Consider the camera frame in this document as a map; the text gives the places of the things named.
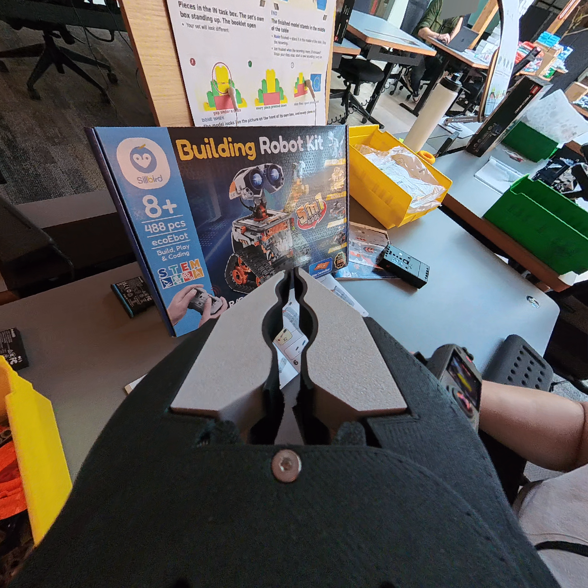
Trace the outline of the orange building parts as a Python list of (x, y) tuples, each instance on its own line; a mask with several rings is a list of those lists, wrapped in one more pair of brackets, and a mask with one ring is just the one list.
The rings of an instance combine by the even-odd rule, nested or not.
[(1, 425), (1, 520), (27, 510), (17, 452), (8, 426)]

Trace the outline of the bag of dark parts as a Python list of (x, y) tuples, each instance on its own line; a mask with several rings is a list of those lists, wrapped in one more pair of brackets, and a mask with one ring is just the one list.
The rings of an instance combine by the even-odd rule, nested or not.
[(561, 156), (550, 158), (533, 181), (543, 182), (570, 200), (587, 201), (587, 164)]

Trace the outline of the clear plastic parts bags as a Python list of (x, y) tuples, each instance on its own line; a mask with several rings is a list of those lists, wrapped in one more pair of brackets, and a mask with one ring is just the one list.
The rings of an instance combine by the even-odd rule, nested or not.
[(426, 212), (440, 206), (445, 189), (424, 164), (424, 161), (399, 145), (387, 151), (359, 144), (356, 150), (381, 171), (394, 187), (410, 197), (408, 213)]

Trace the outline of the white folded instruction leaflet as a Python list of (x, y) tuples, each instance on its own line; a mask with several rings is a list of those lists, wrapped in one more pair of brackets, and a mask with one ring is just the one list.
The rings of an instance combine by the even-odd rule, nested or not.
[[(369, 316), (365, 308), (332, 275), (322, 276), (318, 281), (362, 317)], [(282, 319), (283, 328), (273, 341), (277, 351), (280, 388), (299, 374), (300, 356), (307, 344), (307, 337), (299, 329), (299, 303), (294, 289), (290, 290), (288, 301), (283, 306)]]

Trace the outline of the wood-edged office desk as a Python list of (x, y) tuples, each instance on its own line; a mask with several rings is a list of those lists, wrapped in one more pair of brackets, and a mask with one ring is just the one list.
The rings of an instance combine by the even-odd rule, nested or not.
[(387, 20), (356, 10), (351, 13), (345, 37), (360, 47), (360, 55), (367, 61), (385, 63), (383, 79), (375, 85), (364, 108), (365, 120), (372, 123), (377, 123), (371, 114), (379, 96), (386, 90), (393, 68), (397, 65), (416, 65), (421, 57), (436, 55), (434, 48), (403, 32)]

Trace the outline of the yellow bin with orange parts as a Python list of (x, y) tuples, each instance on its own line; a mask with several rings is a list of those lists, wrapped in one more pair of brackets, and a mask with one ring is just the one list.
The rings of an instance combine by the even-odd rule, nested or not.
[(33, 543), (45, 537), (72, 489), (51, 402), (1, 357), (1, 424), (12, 433)]

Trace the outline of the curved white printed board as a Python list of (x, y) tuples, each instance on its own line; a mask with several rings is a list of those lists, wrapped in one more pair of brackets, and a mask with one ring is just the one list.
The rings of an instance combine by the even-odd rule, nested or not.
[(489, 117), (506, 96), (516, 53), (519, 34), (519, 1), (498, 1), (500, 15), (500, 40), (492, 56), (486, 83), (479, 104), (479, 121)]

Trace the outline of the sticker sheet leaflet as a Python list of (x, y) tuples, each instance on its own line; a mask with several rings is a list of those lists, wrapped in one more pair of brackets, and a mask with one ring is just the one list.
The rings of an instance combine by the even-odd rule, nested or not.
[(349, 262), (333, 273), (334, 278), (340, 281), (397, 279), (393, 273), (378, 265), (380, 254), (389, 244), (386, 231), (349, 222)]

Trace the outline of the grey laptop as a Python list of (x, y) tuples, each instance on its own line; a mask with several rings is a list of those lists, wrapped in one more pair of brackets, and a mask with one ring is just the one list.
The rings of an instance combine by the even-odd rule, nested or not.
[(464, 52), (477, 39), (478, 33), (476, 31), (467, 26), (462, 26), (456, 36), (447, 44), (447, 48), (456, 52)]

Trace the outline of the black flat battery pack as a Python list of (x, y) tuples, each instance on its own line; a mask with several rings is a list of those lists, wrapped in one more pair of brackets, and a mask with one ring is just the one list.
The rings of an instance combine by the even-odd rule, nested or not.
[(29, 367), (22, 336), (16, 327), (1, 331), (1, 355), (15, 371)]

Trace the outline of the large green bin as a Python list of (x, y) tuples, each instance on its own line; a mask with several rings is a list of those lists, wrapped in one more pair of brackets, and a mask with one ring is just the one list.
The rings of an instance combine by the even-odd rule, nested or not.
[(559, 275), (587, 271), (587, 210), (525, 175), (483, 217)]

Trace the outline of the black office chair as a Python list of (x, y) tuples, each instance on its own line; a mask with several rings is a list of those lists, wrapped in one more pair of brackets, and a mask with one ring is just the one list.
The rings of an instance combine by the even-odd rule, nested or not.
[[(344, 89), (331, 91), (330, 97), (341, 100), (344, 114), (335, 122), (345, 125), (352, 112), (359, 112), (362, 123), (371, 122), (378, 125), (379, 129), (384, 129), (384, 125), (373, 117), (372, 111), (385, 89), (393, 67), (400, 63), (400, 57), (397, 49), (367, 43), (359, 55), (341, 58), (334, 71), (342, 79)], [(375, 85), (371, 98), (365, 105), (357, 99), (363, 84)]]

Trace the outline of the grey wood-edged neighbouring table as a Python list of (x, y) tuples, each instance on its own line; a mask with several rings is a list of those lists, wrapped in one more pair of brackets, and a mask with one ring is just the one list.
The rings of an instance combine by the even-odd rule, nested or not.
[(526, 158), (514, 159), (503, 144), (498, 144), (481, 158), (466, 151), (447, 150), (436, 160), (435, 166), (452, 180), (452, 186), (442, 205), (442, 211), (522, 277), (542, 292), (561, 292), (571, 285), (585, 282), (587, 272), (562, 277), (531, 254), (521, 244), (496, 228), (484, 218), (485, 212), (498, 200), (499, 193), (475, 177), (490, 157), (501, 161), (521, 175), (533, 176), (546, 160), (532, 162)]

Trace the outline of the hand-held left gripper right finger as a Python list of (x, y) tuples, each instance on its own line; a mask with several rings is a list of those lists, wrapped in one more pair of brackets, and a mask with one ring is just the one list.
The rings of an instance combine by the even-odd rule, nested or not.
[(332, 277), (294, 270), (300, 356), (296, 422), (307, 445), (328, 444), (341, 425), (405, 414), (408, 405), (366, 322), (364, 308)]

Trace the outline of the small green bin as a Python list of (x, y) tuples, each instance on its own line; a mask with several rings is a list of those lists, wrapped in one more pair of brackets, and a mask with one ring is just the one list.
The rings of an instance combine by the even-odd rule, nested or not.
[(502, 144), (534, 163), (549, 159), (559, 145), (522, 121), (511, 128), (502, 139)]

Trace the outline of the tall black product box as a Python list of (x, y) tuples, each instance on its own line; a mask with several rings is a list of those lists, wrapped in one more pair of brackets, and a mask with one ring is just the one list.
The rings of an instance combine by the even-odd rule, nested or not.
[(517, 124), (530, 105), (546, 95), (551, 86), (551, 82), (539, 77), (519, 76), (517, 84), (474, 133), (465, 152), (480, 158), (491, 151)]

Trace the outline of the person's right forearm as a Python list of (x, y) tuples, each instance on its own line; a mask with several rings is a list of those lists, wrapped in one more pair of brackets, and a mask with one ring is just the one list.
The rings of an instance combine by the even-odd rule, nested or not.
[(587, 403), (484, 380), (479, 428), (544, 469), (587, 465)]

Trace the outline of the black battery pack blue end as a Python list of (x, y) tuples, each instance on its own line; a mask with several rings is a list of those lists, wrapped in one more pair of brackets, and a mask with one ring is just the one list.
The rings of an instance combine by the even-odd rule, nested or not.
[(155, 305), (151, 292), (142, 276), (113, 283), (111, 284), (111, 290), (131, 319), (136, 318)]

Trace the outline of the blue robot kit box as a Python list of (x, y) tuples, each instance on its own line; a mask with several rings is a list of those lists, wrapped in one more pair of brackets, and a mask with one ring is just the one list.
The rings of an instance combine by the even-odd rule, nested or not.
[(346, 126), (85, 130), (169, 334), (280, 271), (349, 262)]

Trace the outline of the yellow bin with plastic bags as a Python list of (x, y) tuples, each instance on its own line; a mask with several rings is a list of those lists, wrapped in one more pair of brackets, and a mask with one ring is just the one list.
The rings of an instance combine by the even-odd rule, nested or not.
[[(405, 146), (401, 141), (380, 130), (378, 125), (349, 126), (348, 140), (350, 195), (382, 226), (386, 229), (400, 227), (438, 208), (408, 213), (410, 197), (400, 188), (394, 187), (391, 180), (364, 159), (355, 148), (356, 145), (364, 144), (380, 151), (387, 151), (395, 146)], [(426, 167), (444, 187), (443, 202), (452, 186), (452, 180), (435, 168), (430, 158), (423, 157), (424, 152), (413, 153), (424, 161)]]

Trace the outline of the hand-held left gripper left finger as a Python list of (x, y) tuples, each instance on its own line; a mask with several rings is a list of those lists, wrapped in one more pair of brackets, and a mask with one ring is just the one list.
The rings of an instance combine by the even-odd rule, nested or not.
[(280, 271), (216, 320), (171, 403), (174, 413), (231, 421), (272, 445), (285, 401), (274, 337), (283, 326), (292, 272)]

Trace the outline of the person's pale clothing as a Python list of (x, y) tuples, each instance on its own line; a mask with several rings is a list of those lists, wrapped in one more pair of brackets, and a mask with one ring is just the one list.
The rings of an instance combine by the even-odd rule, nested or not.
[(561, 587), (587, 587), (587, 465), (528, 484), (515, 511)]

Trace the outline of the black battery box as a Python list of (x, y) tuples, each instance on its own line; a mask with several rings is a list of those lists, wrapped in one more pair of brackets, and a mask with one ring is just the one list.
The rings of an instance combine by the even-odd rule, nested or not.
[(414, 288), (428, 283), (430, 267), (392, 244), (388, 244), (377, 258), (378, 266)]

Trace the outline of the white water bottle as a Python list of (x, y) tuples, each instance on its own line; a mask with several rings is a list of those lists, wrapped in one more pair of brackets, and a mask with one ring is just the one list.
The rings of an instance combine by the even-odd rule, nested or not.
[(430, 93), (418, 117), (403, 139), (411, 151), (421, 151), (437, 124), (445, 117), (447, 110), (461, 90), (460, 74), (443, 77)]

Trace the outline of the dark swivel office chair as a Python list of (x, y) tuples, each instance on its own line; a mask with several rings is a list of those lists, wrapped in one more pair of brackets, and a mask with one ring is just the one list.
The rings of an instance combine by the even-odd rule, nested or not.
[(70, 27), (77, 26), (101, 42), (114, 41), (116, 32), (125, 31), (119, 1), (1, 1), (1, 22), (16, 31), (25, 28), (42, 34), (40, 43), (1, 51), (1, 72), (4, 73), (8, 72), (7, 59), (38, 58), (26, 82), (30, 99), (40, 100), (35, 84), (54, 66), (60, 75), (65, 74), (65, 68), (77, 74), (99, 90), (102, 99), (109, 103), (107, 90), (80, 64), (97, 68), (106, 74), (111, 84), (117, 84), (112, 66), (70, 49), (76, 42)]

